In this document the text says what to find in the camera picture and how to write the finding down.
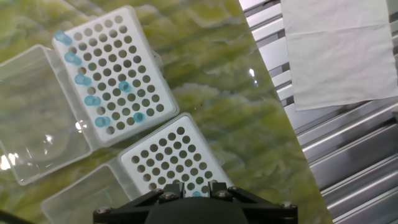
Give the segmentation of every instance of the stainless steel shelf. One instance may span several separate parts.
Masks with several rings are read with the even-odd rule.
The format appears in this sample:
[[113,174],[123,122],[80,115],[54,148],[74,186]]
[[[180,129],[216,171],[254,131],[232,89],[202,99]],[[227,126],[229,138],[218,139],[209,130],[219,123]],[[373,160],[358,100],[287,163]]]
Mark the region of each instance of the stainless steel shelf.
[[[296,111],[280,1],[240,3],[334,222],[398,224],[398,98]],[[397,48],[398,21],[391,33]]]

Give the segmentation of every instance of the green marbled surface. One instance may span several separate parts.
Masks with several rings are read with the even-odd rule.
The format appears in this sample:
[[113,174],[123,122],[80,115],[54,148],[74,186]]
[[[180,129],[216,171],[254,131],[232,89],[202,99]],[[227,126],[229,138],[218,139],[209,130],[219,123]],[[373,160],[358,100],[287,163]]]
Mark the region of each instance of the green marbled surface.
[[[0,62],[35,44],[52,47],[56,30],[124,5],[135,7],[181,111],[193,115],[229,178],[271,202],[298,204],[302,224],[331,223],[238,0],[0,0]],[[47,223],[41,201],[143,135],[27,186],[10,169],[0,170],[0,209]]]

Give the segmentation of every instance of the open box lid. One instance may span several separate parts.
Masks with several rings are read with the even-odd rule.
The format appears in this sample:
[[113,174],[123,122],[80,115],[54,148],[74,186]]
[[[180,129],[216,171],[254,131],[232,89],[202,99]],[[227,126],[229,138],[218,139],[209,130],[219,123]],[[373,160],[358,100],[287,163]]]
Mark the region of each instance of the open box lid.
[[140,196],[116,159],[100,165],[80,180],[42,202],[51,223],[93,223],[93,211],[117,208]]
[[89,156],[56,75],[65,73],[57,54],[42,45],[0,66],[0,147],[21,185]]

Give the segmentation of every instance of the paper towel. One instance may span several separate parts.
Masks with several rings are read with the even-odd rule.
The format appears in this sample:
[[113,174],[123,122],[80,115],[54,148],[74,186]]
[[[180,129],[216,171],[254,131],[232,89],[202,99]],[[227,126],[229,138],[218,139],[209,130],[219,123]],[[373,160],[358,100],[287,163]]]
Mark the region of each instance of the paper towel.
[[385,0],[282,0],[296,110],[398,96]]

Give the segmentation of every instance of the white plastic box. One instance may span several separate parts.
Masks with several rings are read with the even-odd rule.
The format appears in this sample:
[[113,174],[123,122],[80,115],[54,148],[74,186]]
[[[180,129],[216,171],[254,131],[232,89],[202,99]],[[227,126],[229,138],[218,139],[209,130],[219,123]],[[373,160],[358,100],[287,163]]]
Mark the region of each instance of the white plastic box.
[[95,209],[118,208],[176,180],[185,182],[187,197],[206,195],[211,180],[232,186],[188,113],[119,153],[118,161],[113,159],[48,198],[42,210],[52,223],[92,223]]
[[[0,147],[21,185],[179,112],[159,70],[161,58],[150,49],[132,7],[122,7],[66,33],[72,35],[74,41],[66,46],[54,40],[58,53],[36,45],[0,66]],[[75,37],[77,33],[81,35],[79,41]],[[108,35],[106,40],[101,39],[102,34]],[[121,45],[115,46],[117,40]],[[112,50],[108,51],[106,46],[110,44]],[[62,55],[69,51],[82,58],[81,66],[66,62]],[[91,55],[90,60],[86,60],[87,54]],[[106,65],[100,65],[100,59],[105,60]],[[96,69],[91,71],[94,62]],[[118,72],[114,69],[117,65],[121,67]],[[76,73],[83,69],[86,70],[84,76],[90,76],[90,86],[74,82]],[[110,69],[113,69],[110,75],[104,75]],[[131,91],[115,94],[118,83],[123,80],[130,83]],[[101,104],[86,106],[84,99],[88,95],[101,98]],[[142,122],[137,122],[136,113],[143,114]],[[107,116],[109,125],[97,127],[95,119],[100,116]]]
[[[55,39],[52,42],[68,74],[58,79],[72,110],[84,112],[77,118],[83,117],[85,125],[91,126],[92,144],[108,147],[178,114],[178,104],[133,7],[121,7],[65,34],[72,40],[70,45]],[[81,64],[67,61],[70,52],[80,58]],[[91,83],[77,83],[77,75]],[[122,90],[123,83],[128,85],[127,91]],[[100,103],[88,105],[88,97]],[[136,119],[138,114],[144,117],[142,121]],[[96,120],[102,118],[110,123],[96,125]]]

